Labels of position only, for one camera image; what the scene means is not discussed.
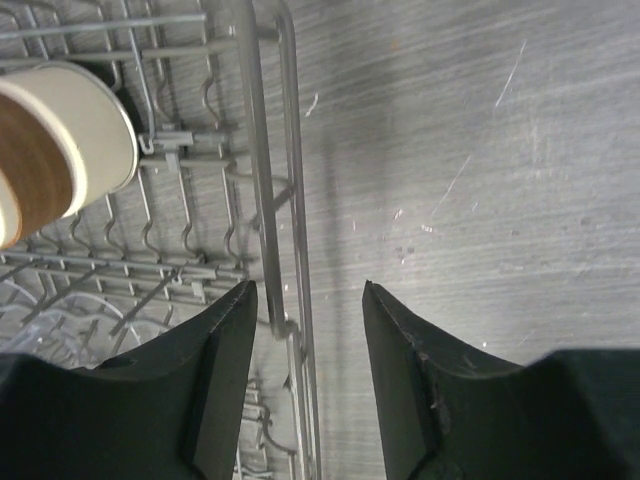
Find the beige brown travel cup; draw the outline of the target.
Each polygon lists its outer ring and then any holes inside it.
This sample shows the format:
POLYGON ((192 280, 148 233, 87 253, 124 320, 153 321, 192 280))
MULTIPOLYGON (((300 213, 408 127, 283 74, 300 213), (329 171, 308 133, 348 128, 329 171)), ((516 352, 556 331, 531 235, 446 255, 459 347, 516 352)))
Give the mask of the beige brown travel cup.
POLYGON ((47 61, 2 76, 2 247, 122 189, 139 156, 123 103, 89 69, 47 61))

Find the clear cup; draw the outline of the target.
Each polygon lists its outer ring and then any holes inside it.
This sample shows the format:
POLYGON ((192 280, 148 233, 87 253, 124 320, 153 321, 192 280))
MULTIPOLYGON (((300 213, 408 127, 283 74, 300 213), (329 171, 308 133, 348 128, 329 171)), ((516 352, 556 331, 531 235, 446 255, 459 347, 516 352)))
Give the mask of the clear cup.
POLYGON ((170 328, 174 308, 142 309, 133 317, 122 306, 91 293, 72 293, 49 307, 44 292, 1 284, 1 351, 37 356, 64 368, 93 368, 170 328))

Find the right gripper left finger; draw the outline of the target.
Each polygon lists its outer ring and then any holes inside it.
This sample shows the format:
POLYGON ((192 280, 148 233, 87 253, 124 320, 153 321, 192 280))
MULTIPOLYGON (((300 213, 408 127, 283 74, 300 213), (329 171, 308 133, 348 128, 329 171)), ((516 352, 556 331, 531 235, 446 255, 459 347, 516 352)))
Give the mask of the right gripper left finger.
POLYGON ((257 324, 257 287, 99 366, 1 358, 5 479, 229 479, 257 324))

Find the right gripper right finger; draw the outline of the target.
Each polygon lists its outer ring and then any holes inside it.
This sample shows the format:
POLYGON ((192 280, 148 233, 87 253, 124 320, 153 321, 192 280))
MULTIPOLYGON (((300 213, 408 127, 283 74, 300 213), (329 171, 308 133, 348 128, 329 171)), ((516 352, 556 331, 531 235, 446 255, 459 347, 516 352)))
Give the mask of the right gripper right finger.
POLYGON ((638 477, 637 350, 557 350, 522 366, 377 283, 362 308, 388 478, 638 477))

